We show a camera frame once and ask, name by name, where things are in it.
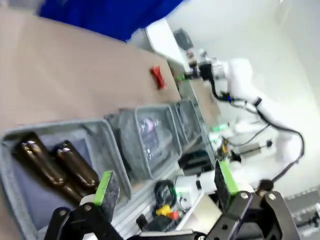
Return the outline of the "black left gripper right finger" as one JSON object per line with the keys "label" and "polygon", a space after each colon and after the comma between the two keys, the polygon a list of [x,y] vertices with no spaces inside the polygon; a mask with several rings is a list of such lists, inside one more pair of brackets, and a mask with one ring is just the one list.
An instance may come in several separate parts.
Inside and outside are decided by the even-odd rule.
{"label": "black left gripper right finger", "polygon": [[240,190],[228,163],[217,161],[214,183],[223,211],[207,234],[208,240],[235,240],[243,224],[256,224],[265,240],[299,240],[291,212],[277,191],[263,195]]}

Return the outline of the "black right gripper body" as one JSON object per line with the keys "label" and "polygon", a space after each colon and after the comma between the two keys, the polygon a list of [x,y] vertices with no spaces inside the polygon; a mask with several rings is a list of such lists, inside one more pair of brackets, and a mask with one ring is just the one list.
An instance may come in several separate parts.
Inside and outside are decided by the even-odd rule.
{"label": "black right gripper body", "polygon": [[210,62],[204,62],[199,65],[199,73],[204,81],[213,80],[212,64]]}

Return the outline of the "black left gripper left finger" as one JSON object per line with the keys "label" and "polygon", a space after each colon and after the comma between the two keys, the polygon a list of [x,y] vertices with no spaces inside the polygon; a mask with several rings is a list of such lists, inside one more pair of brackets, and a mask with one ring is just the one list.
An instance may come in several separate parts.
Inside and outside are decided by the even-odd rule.
{"label": "black left gripper left finger", "polygon": [[113,171],[105,171],[93,200],[77,206],[56,208],[52,214],[45,238],[47,240],[82,240],[94,234],[99,240],[121,240],[112,226],[120,187]]}

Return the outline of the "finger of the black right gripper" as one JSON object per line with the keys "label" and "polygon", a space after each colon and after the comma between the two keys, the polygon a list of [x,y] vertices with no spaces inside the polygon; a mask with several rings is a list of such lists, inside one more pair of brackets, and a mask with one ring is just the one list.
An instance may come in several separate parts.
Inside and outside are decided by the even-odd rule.
{"label": "finger of the black right gripper", "polygon": [[183,74],[177,76],[178,81],[193,80],[198,78],[200,78],[198,71],[184,72]]}

